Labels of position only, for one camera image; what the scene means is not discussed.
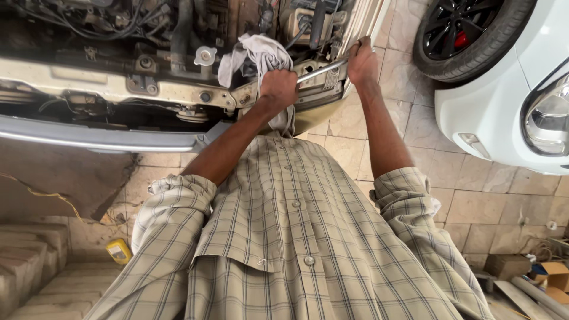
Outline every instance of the shirt sleeve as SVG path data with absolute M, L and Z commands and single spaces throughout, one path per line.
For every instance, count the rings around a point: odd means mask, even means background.
M 134 256 L 84 320 L 173 319 L 186 304 L 188 268 L 215 192 L 195 175 L 153 182 L 134 225 Z
M 429 192 L 427 176 L 407 167 L 378 177 L 370 198 L 458 311 L 492 319 L 484 293 L 449 233 L 435 227 L 440 202 Z

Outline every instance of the cloth rag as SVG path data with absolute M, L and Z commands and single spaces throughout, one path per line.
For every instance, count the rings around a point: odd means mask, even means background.
M 247 57 L 257 66 L 259 88 L 267 72 L 275 69 L 292 70 L 292 59 L 282 44 L 264 35 L 244 34 L 239 37 L 239 43 L 233 47 L 233 52 L 221 58 L 217 73 L 219 84 L 229 88 L 233 74 L 242 68 Z M 293 105 L 290 105 L 271 119 L 269 126 L 278 132 L 279 136 L 292 138 L 294 118 L 295 109 Z

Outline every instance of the front bumper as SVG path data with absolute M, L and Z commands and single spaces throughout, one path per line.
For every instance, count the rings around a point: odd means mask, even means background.
M 568 157 L 545 157 L 523 139 L 520 112 L 530 93 L 514 46 L 492 69 L 458 88 L 435 91 L 436 121 L 443 134 L 466 152 L 544 174 L 568 175 Z M 485 157 L 460 137 L 471 133 L 488 152 Z

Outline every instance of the forearm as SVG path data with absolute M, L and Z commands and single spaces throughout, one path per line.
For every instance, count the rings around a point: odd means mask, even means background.
M 389 171 L 412 167 L 407 148 L 387 111 L 380 86 L 372 81 L 357 86 L 368 127 L 373 178 Z
M 206 147 L 184 169 L 182 175 L 199 175 L 219 186 L 231 173 L 249 143 L 269 122 L 269 116 L 261 112 L 265 108 L 259 105 L 269 103 L 269 98 L 261 97 L 243 118 Z

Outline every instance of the headlight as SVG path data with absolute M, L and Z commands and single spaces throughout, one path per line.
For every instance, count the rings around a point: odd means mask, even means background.
M 568 155 L 569 73 L 535 94 L 523 122 L 526 142 L 538 154 Z

